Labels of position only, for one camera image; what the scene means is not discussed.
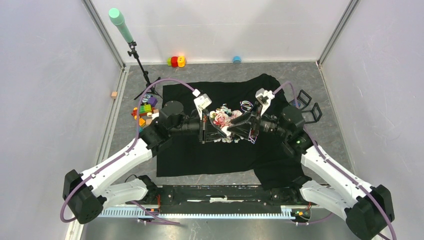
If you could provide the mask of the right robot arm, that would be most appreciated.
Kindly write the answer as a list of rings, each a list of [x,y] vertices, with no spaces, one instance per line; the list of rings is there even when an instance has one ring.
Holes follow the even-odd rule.
[[[265,116],[262,106],[234,118],[227,132],[240,138],[271,133],[278,137],[281,149],[288,155],[299,155],[300,163],[328,183],[322,186],[302,177],[289,189],[289,199],[295,204],[304,201],[325,208],[345,221],[350,231],[361,240],[380,236],[388,228],[392,239],[397,239],[392,196],[383,185],[373,186],[346,170],[334,160],[305,130],[302,111],[292,105],[279,116]]]

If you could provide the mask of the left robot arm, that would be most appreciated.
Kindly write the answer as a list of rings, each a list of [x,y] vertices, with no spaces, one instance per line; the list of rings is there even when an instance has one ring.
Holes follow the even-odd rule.
[[[109,207],[130,201],[153,203],[157,190],[146,180],[136,178],[130,182],[115,184],[122,175],[155,157],[168,148],[172,137],[196,135],[200,142],[217,142],[231,137],[227,126],[216,124],[207,110],[209,98],[200,96],[194,100],[196,116],[184,114],[179,101],[169,101],[155,115],[153,122],[137,133],[128,145],[103,162],[82,172],[75,169],[64,176],[63,199],[60,217],[64,223],[77,221],[87,224]]]

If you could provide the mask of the black floral t-shirt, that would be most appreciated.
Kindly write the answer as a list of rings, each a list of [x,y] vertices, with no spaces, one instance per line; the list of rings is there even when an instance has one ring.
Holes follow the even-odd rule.
[[[254,103],[255,93],[263,88],[275,90],[278,80],[261,74],[243,82],[193,82],[195,89],[211,99],[209,111],[223,104],[231,110],[242,110],[241,103]],[[157,176],[178,177],[200,174],[224,174],[253,170],[265,190],[288,187],[304,176],[300,155],[289,157],[273,133],[259,133],[253,140],[239,142],[207,142],[202,144],[197,135],[177,135],[172,145],[157,155]]]

